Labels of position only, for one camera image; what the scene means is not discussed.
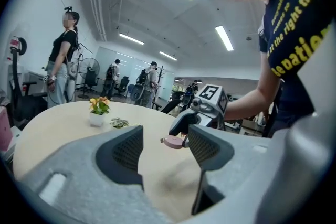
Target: round table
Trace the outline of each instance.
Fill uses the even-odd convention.
[[[110,120],[120,117],[131,126],[143,125],[144,148],[138,173],[153,206],[176,222],[191,217],[201,170],[188,148],[175,150],[160,142],[168,135],[174,117],[126,103],[110,103],[102,127],[89,123],[89,102],[55,106],[35,117],[24,128],[15,146],[13,171],[17,180],[61,146],[113,130]]]

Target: pink tape measure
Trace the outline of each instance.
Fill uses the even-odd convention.
[[[168,147],[178,150],[182,148],[183,140],[177,136],[168,135],[165,138],[160,139],[160,142],[164,143]]]

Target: flower pot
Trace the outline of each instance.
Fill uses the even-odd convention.
[[[103,125],[105,120],[105,114],[99,115],[99,114],[95,114],[90,112],[90,123],[93,126],[97,126],[100,127]]]

